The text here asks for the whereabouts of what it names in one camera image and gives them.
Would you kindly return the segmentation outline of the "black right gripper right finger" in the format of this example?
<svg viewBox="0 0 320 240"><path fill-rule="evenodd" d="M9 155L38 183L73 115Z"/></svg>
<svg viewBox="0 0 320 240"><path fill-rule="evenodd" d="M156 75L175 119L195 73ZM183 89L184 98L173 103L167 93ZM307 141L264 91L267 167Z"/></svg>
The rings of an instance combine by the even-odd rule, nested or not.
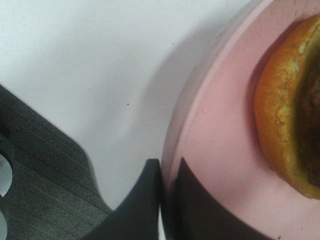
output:
<svg viewBox="0 0 320 240"><path fill-rule="evenodd" d="M181 159L173 197L175 240L268 240L217 202Z"/></svg>

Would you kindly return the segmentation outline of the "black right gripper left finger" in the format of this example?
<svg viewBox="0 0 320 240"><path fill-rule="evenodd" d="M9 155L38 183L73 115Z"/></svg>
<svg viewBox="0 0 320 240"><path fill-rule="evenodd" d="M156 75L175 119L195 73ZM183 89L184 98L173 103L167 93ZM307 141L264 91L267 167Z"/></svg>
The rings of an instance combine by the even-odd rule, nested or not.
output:
<svg viewBox="0 0 320 240"><path fill-rule="evenodd" d="M160 162L148 159L123 202L84 240L157 240L159 238Z"/></svg>

